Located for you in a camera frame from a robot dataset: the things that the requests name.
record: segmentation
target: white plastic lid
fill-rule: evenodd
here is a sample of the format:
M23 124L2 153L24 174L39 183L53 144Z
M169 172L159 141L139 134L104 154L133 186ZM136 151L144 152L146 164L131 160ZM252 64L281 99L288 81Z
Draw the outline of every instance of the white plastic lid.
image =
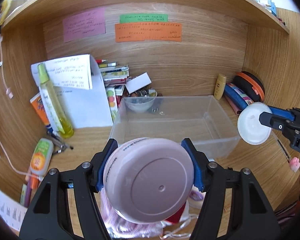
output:
M110 203L126 220L148 224L167 219L186 202L194 179L187 151L162 138L138 138L118 147L103 175Z
M271 128L264 126L259 121L263 112L271 113L271 109L260 102L247 106L239 115L238 131L241 138L249 144L264 143L271 133Z

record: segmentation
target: metal bolt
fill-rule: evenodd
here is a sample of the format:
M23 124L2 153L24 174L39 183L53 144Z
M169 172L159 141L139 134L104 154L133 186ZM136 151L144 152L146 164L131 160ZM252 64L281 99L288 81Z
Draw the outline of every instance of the metal bolt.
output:
M248 168L243 168L242 171L246 175L249 175L251 173L251 171Z
M82 168L86 169L90 167L90 162L84 162L81 164Z
M53 174L56 174L57 173L57 169L56 168L52 168L49 170L49 174L50 175L53 175Z
M215 162L209 162L209 167L215 169L216 167L218 167L218 164Z

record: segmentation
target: bottle label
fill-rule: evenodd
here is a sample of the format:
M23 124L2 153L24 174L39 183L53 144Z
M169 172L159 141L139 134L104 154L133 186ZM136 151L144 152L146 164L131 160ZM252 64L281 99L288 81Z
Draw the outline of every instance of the bottle label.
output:
M63 130L63 127L61 125L61 122L58 118L58 115L56 113L56 110L53 107L51 98L50 98L49 93L46 88L41 88L41 95L44 98L45 104L47 106L44 108L47 115L52 118L53 122L55 123L56 127L58 128L58 131L61 133L65 133L65 131Z
M40 140L38 142L30 163L33 170L40 171L44 168L49 147L50 144L47 141Z

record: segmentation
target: transparent storage bin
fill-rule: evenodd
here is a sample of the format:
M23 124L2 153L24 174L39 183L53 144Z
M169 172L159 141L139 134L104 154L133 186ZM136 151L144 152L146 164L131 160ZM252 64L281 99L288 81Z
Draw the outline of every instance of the transparent storage bin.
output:
M138 103L145 100L148 105ZM208 158L227 157L240 136L213 96L123 98L109 138L121 145L140 137L166 138L181 143L190 138Z

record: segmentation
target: green bottle cap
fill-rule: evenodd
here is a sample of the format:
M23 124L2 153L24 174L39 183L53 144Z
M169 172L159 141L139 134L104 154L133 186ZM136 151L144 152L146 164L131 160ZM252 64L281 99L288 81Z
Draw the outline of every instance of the green bottle cap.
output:
M39 72L40 84L43 84L49 80L49 76L44 63L40 63L38 65L38 72Z

